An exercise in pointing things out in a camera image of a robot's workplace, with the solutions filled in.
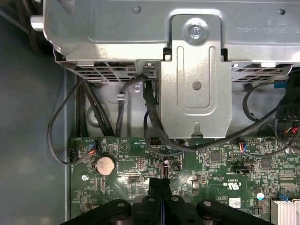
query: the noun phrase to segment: metal tab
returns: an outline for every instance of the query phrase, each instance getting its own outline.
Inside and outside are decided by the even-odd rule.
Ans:
[[[231,121],[231,65],[221,61],[218,16],[172,19],[172,61],[162,62],[160,88],[160,116],[169,138],[190,138],[196,123],[204,138],[225,137]]]

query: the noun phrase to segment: white label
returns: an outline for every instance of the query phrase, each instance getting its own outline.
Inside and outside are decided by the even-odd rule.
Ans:
[[[229,198],[229,206],[240,209],[240,198]]]

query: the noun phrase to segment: heatsink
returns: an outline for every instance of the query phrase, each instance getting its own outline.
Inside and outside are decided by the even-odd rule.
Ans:
[[[299,225],[300,224],[300,200],[272,201],[271,223],[275,225]]]

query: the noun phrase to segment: green circuit board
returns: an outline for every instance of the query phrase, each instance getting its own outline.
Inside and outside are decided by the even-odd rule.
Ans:
[[[274,138],[244,140],[246,151],[250,153],[264,154],[281,148]],[[184,144],[207,141],[210,140],[190,139]],[[270,200],[278,193],[290,198],[300,195],[300,163],[296,154],[250,158],[240,152],[238,145],[225,144],[162,158],[151,153],[142,138],[106,137],[73,138],[70,157],[82,156],[94,144],[98,146],[95,154],[71,166],[71,218],[113,199],[133,202],[135,197],[147,194],[149,179],[153,177],[167,176],[173,194],[189,199],[192,204],[204,198],[216,199],[267,221],[270,220]],[[162,153],[172,152],[158,139],[152,140],[151,145]],[[103,155],[110,155],[115,161],[114,171],[107,176],[95,169],[95,163]],[[263,194],[262,200],[258,200],[258,193]]]

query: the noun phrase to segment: black cable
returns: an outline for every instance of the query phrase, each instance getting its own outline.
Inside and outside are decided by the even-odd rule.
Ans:
[[[113,132],[113,128],[109,122],[109,119],[105,113],[105,110],[103,108],[103,106],[101,105],[99,99],[97,98],[95,92],[93,91],[91,85],[89,82],[85,81],[84,82],[84,87],[85,87],[85,90],[86,92],[90,95],[92,101],[95,103],[95,106],[97,107],[100,115],[101,115],[101,118],[105,124],[105,126],[107,127],[107,131],[108,131],[108,135],[106,136],[110,136],[110,137],[115,137],[115,134]]]
[[[276,113],[276,109],[273,109],[271,112],[269,112],[267,115],[265,115],[263,118],[258,120],[257,122],[253,123],[249,127],[246,127],[232,135],[227,136],[226,138],[218,139],[212,142],[204,143],[204,144],[199,144],[199,145],[194,145],[190,147],[186,146],[179,146],[173,142],[171,142],[165,135],[164,131],[161,128],[161,121],[159,119],[158,113],[156,111],[156,103],[153,97],[153,88],[152,88],[152,83],[151,81],[146,81],[145,82],[145,93],[144,93],[144,98],[146,100],[146,106],[147,110],[149,113],[149,118],[150,121],[155,128],[158,137],[168,146],[171,148],[174,148],[179,151],[188,151],[188,152],[195,152],[195,151],[200,151],[200,150],[205,150],[208,148],[216,147],[221,144],[228,143],[232,140],[237,139],[240,136],[247,135],[248,133],[254,131],[258,127],[260,127],[262,124],[264,124],[271,116],[273,116]]]
[[[54,149],[54,146],[53,146],[53,142],[52,142],[52,127],[53,127],[53,124],[58,116],[58,114],[61,112],[61,110],[65,107],[67,101],[75,94],[76,90],[78,89],[78,87],[80,85],[82,85],[83,83],[83,80],[78,82],[74,87],[73,89],[70,91],[70,93],[68,94],[68,96],[66,97],[65,101],[61,104],[61,106],[58,108],[58,110],[56,111],[56,113],[53,115],[52,119],[50,120],[49,124],[48,124],[48,130],[47,130],[47,140],[48,140],[48,144],[49,144],[49,149],[50,149],[50,152],[53,156],[53,158],[58,161],[59,163],[63,164],[63,165],[74,165],[74,164],[77,164],[81,161],[83,161],[88,155],[89,153],[86,153],[84,154],[82,157],[76,159],[75,161],[73,162],[65,162],[65,161],[62,161],[56,154],[56,150]]]
[[[85,95],[86,95],[86,97],[88,98],[88,100],[89,100],[89,102],[90,102],[90,106],[92,107],[92,110],[93,110],[93,112],[94,112],[94,114],[95,114],[96,120],[97,120],[97,122],[98,122],[98,124],[99,124],[99,127],[100,127],[100,129],[101,129],[103,135],[104,135],[104,136],[109,136],[110,133],[109,133],[109,131],[108,131],[108,129],[107,129],[107,126],[106,126],[106,124],[103,122],[102,117],[101,117],[101,114],[100,114],[100,112],[98,111],[98,108],[96,107],[96,105],[95,105],[95,103],[94,103],[94,101],[93,101],[93,98],[92,98],[91,95],[90,95],[90,92],[88,91],[87,81],[83,81],[83,85],[84,85],[83,89],[84,89]]]
[[[248,99],[249,99],[250,95],[252,94],[252,92],[253,92],[255,89],[259,88],[259,87],[268,86],[269,84],[274,84],[274,83],[275,83],[275,82],[270,82],[270,83],[268,83],[268,82],[260,83],[259,85],[253,87],[252,89],[250,89],[250,90],[246,93],[246,95],[245,95],[244,98],[243,98],[243,103],[242,103],[242,105],[243,105],[243,111],[244,111],[244,114],[247,116],[247,118],[248,118],[249,120],[252,120],[252,121],[254,121],[254,122],[256,122],[256,121],[259,120],[258,118],[256,118],[256,117],[249,111],[249,108],[248,108]]]
[[[171,157],[171,156],[180,155],[182,153],[182,151],[178,151],[178,152],[175,152],[175,153],[169,153],[169,154],[163,154],[163,153],[160,153],[159,151],[156,151],[154,148],[151,147],[151,145],[150,145],[150,137],[149,137],[149,132],[148,132],[147,119],[148,119],[148,111],[145,113],[144,121],[143,121],[143,124],[144,124],[144,137],[145,137],[145,142],[146,142],[147,148],[153,154],[158,155],[158,156],[162,156],[162,157],[164,157],[164,156]]]
[[[81,135],[82,137],[88,137],[89,132],[88,132],[88,127],[86,124],[86,116],[85,116],[85,96],[84,96],[84,90],[83,87],[80,86],[78,88],[80,96],[79,96],[79,121],[80,121],[80,128],[81,128]]]
[[[121,88],[119,93],[125,94],[125,92],[127,91],[127,89],[130,86],[135,85],[139,82],[144,82],[148,79],[149,78],[144,75],[138,76],[138,77],[128,81],[126,84],[124,84],[124,86]],[[122,121],[123,121],[123,116],[124,116],[124,105],[125,105],[125,100],[119,100],[119,102],[118,102],[118,118],[117,118],[117,123],[116,123],[116,137],[121,136]]]
[[[288,149],[291,149],[294,152],[300,153],[300,150],[298,148],[295,148],[295,147],[291,146],[295,141],[297,141],[297,139],[300,136],[300,125],[299,125],[299,129],[297,131],[297,134],[295,135],[295,137],[288,144],[286,144],[285,142],[283,142],[281,140],[281,138],[279,138],[278,133],[277,133],[277,125],[278,125],[278,120],[275,120],[275,123],[274,123],[275,137],[277,138],[277,141],[280,144],[282,144],[283,146],[285,146],[284,148],[282,148],[282,149],[280,149],[278,151],[272,152],[272,153],[264,154],[264,155],[251,154],[251,153],[248,153],[248,152],[244,152],[243,155],[249,156],[249,157],[253,157],[253,158],[268,158],[268,157],[276,156],[276,155],[278,155],[280,153],[283,153],[283,152],[285,152]]]
[[[77,76],[77,83],[80,81],[80,77]],[[80,87],[76,91],[76,102],[75,102],[75,136],[80,137]]]

